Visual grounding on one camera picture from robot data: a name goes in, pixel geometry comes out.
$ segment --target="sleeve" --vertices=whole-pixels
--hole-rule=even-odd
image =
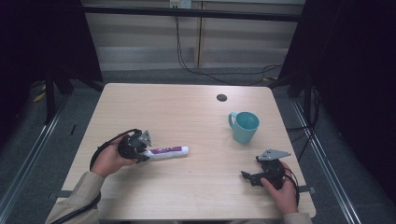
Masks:
[[[92,202],[98,196],[104,182],[105,180],[101,176],[93,172],[82,175],[70,197],[53,206],[46,223],[52,223]],[[98,210],[91,209],[65,223],[98,223]]]
[[[311,217],[307,213],[290,213],[283,216],[285,224],[312,224]]]

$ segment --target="mug handle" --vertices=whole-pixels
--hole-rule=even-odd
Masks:
[[[231,113],[228,115],[228,123],[230,124],[231,129],[233,129],[233,126],[235,125],[235,124],[233,123],[233,117],[236,119],[236,116],[237,116],[237,115],[238,115],[238,114],[235,113],[235,112],[231,112]]]

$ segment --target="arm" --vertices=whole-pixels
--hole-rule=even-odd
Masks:
[[[108,175],[116,173],[122,166],[137,162],[137,160],[128,160],[120,156],[117,147],[121,139],[122,137],[115,140],[99,154],[91,171],[81,177],[70,197],[53,206],[46,223],[52,223],[58,218],[91,203],[98,196]],[[66,223],[98,223],[98,210],[96,208],[91,209]]]
[[[289,166],[285,162],[282,163],[286,168],[286,175],[291,176]],[[295,189],[289,179],[284,179],[283,187],[280,190],[276,190],[274,186],[265,178],[262,178],[261,182],[273,197],[276,207],[282,212],[285,224],[312,223],[312,220],[307,213],[299,213],[295,198]]]

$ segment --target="aluminum rail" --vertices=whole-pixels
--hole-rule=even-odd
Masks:
[[[69,12],[86,12],[86,13],[173,16],[173,17],[179,16],[179,17],[218,18],[218,19],[236,19],[236,20],[252,20],[252,21],[297,22],[301,19],[300,15],[291,15],[291,14],[253,13],[253,12],[167,8],[167,7],[113,7],[113,6],[91,5],[91,4],[89,5],[83,4],[81,6],[31,4],[31,5],[26,5],[26,7],[37,10],[48,10],[48,11],[69,11]]]
[[[35,144],[26,157],[21,169],[18,171],[7,191],[0,199],[0,224],[4,224],[7,221],[9,214],[18,200],[23,187],[28,179],[29,174],[32,172],[44,146],[47,144],[56,124],[58,123],[61,112],[64,110],[64,106],[68,100],[68,96],[65,96],[60,102],[60,106],[55,113],[53,119],[49,124],[44,125],[40,135],[35,140]]]
[[[300,123],[303,125],[303,127],[307,126],[307,123],[304,119],[305,116],[302,106],[299,102],[295,100],[293,100],[292,102]],[[327,158],[326,153],[318,140],[318,137],[311,129],[308,128],[305,129],[305,133],[308,138],[311,136],[311,146],[314,149],[315,155],[318,158],[318,162],[330,184],[330,187],[332,188],[332,192],[334,193],[334,196],[338,204],[340,205],[347,222],[350,224],[361,224],[361,220],[359,219],[359,215],[356,212],[355,206],[353,205],[352,201],[350,201],[347,192],[341,185],[341,182],[339,181],[337,174],[332,168],[332,165],[330,164],[330,161]]]

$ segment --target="wall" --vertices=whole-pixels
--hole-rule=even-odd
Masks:
[[[169,1],[85,0],[83,4],[169,7]],[[193,1],[192,8],[296,14],[291,0]],[[86,14],[103,71],[179,68],[173,17]],[[282,63],[295,22],[178,18],[180,51],[188,67],[263,67]]]

